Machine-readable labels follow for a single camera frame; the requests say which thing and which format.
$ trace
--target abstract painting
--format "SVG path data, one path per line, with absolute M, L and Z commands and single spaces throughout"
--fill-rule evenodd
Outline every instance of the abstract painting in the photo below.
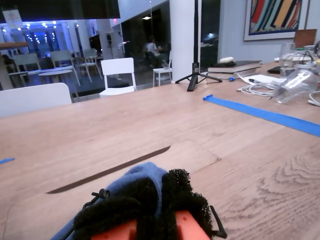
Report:
M 293 38 L 308 0 L 247 0 L 244 40 Z

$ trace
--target glass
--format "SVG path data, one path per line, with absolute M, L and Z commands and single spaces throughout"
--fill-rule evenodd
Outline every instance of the glass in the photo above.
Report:
M 218 62 L 220 9 L 222 0 L 201 0 L 200 72 Z
M 273 97 L 280 103 L 287 103 L 296 96 L 313 93 L 318 86 L 318 78 L 309 70 L 297 69 L 286 81 L 274 90 Z
M 281 46 L 280 51 L 280 78 L 287 79 L 287 77 L 295 70 L 294 68 L 294 56 L 296 50 L 296 44 L 285 43 Z

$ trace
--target black tripod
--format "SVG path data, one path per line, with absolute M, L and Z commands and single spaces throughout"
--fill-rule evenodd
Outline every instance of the black tripod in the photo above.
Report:
M 175 83 L 178 84 L 181 81 L 187 79 L 190 81 L 187 91 L 192 92 L 195 89 L 196 84 L 201 83 L 205 79 L 216 80 L 219 83 L 222 83 L 222 80 L 213 76 L 207 76 L 200 73 L 200 65 L 198 62 L 198 0 L 194 0 L 194 46 L 193 46 L 193 64 L 192 64 L 192 74 L 181 78 Z M 198 76 L 204 77 L 201 81 L 198 82 Z

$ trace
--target notebook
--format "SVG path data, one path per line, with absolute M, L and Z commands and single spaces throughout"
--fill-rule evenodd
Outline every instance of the notebook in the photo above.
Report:
M 233 74 L 249 69 L 260 68 L 260 61 L 235 61 L 235 66 L 224 66 L 223 64 L 215 64 L 208 67 L 208 72 Z

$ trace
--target orange plastic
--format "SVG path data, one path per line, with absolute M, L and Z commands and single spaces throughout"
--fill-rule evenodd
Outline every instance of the orange plastic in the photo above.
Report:
M 189 211 L 177 211 L 175 219 L 179 240 L 210 240 Z M 132 220 L 107 232 L 96 234 L 91 240 L 135 240 L 136 233 L 137 220 Z
M 210 240 L 189 211 L 175 213 L 180 240 Z
M 107 232 L 96 234 L 91 240 L 134 240 L 137 233 L 137 220 L 129 221 Z

